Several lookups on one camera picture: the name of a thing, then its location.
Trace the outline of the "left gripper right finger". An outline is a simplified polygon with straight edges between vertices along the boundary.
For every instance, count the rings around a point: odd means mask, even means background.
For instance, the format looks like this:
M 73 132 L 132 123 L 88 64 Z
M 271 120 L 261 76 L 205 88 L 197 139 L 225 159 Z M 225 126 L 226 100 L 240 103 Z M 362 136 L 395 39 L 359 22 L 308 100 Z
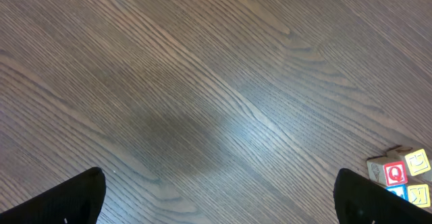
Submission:
M 338 172 L 333 198 L 340 224 L 431 224 L 431 213 L 347 168 Z

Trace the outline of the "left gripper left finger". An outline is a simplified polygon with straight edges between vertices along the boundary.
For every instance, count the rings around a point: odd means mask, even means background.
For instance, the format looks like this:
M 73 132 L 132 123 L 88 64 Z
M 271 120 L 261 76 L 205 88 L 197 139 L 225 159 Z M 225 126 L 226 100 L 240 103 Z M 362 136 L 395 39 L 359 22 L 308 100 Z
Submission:
M 1 224 L 95 224 L 106 194 L 105 175 L 92 167 L 1 213 Z

